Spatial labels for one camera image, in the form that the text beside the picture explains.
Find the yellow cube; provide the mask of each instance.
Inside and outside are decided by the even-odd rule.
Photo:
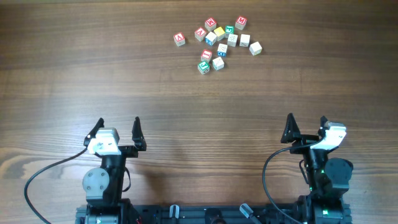
[[[225,32],[222,27],[215,29],[214,33],[217,35],[217,41],[222,40],[225,37]]]

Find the green cube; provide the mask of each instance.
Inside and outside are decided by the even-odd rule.
[[[210,71],[210,66],[207,62],[200,62],[198,64],[198,70],[202,75],[204,75]]]
[[[225,36],[228,37],[230,34],[234,34],[233,26],[225,26]]]

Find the wooden tabletop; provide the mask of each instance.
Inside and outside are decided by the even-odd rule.
[[[131,144],[140,116],[148,148],[129,159],[133,204],[260,205],[262,166],[293,112],[305,134],[320,117],[346,125],[330,157],[354,164],[354,223],[398,220],[398,5],[387,1],[151,1],[0,6],[0,223],[40,223],[23,188],[39,169],[83,149],[98,118]],[[194,31],[248,24],[263,51],[228,47],[225,68],[201,75]],[[177,47],[173,35],[186,44]],[[277,202],[309,193],[301,157],[267,171]],[[85,204],[88,153],[38,176],[32,203],[54,223]]]

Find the pile of blocks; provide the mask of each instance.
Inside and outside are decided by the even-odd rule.
[[[239,30],[243,30],[248,22],[243,16],[239,16],[235,22],[235,27],[233,26],[225,26],[225,30],[222,27],[217,28],[217,22],[213,18],[209,18],[205,21],[205,28],[207,31],[199,27],[195,31],[195,37],[200,42],[205,40],[205,42],[209,46],[213,46],[217,41],[221,41],[224,38],[227,39],[226,44],[218,44],[217,49],[217,58],[212,60],[213,68],[217,71],[224,68],[224,61],[222,57],[226,57],[228,46],[235,47],[238,41],[238,35],[234,34],[234,29],[237,28]],[[185,37],[182,33],[178,33],[174,35],[174,42],[177,46],[181,46],[185,44]],[[252,55],[257,55],[261,53],[262,47],[259,42],[255,42],[251,45],[250,44],[250,35],[241,34],[239,46],[240,47],[249,47],[250,53]],[[211,56],[213,53],[210,50],[203,50],[200,56],[201,62],[198,64],[198,70],[201,74],[206,74],[210,71],[209,63],[211,61]]]

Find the small block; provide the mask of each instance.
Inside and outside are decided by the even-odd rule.
[[[174,42],[177,46],[185,44],[185,37],[182,33],[174,34]]]
[[[208,18],[205,21],[205,27],[208,31],[212,31],[216,28],[217,22],[213,18]]]
[[[199,40],[199,41],[203,41],[206,37],[207,32],[204,30],[204,28],[199,27],[199,29],[197,29],[195,31],[195,37]]]
[[[209,32],[209,34],[207,34],[206,36],[206,43],[210,46],[213,46],[213,44],[216,42],[217,40],[217,35],[213,32]]]
[[[241,34],[241,42],[239,43],[239,46],[249,47],[249,43],[250,43],[250,35]]]
[[[227,45],[231,46],[231,47],[235,47],[236,46],[236,42],[238,41],[238,35],[236,34],[230,34],[228,36],[228,41],[227,41]]]
[[[203,52],[201,53],[201,56],[200,56],[200,60],[202,61],[202,62],[207,62],[207,63],[209,63],[210,62],[210,60],[211,60],[211,56],[213,55],[213,53],[210,51],[210,50],[203,50]]]
[[[204,75],[210,71],[210,66],[207,62],[200,62],[198,64],[198,70],[202,75]]]
[[[243,30],[243,28],[246,26],[247,21],[248,21],[248,19],[246,19],[245,17],[239,16],[239,17],[236,19],[235,27],[236,27],[237,29]]]
[[[221,57],[225,57],[226,56],[226,51],[228,49],[228,45],[226,44],[219,44],[218,45],[218,50],[217,50],[217,55],[221,56]]]
[[[249,49],[250,49],[251,54],[253,54],[253,56],[255,56],[255,55],[261,53],[262,47],[259,42],[256,42],[256,43],[251,44]]]
[[[221,57],[213,59],[213,68],[217,71],[224,68],[224,61]]]
[[[214,33],[217,35],[217,41],[220,41],[225,37],[225,32],[222,27],[215,29]]]
[[[233,26],[225,26],[225,37],[229,37],[230,34],[234,34],[235,28]]]

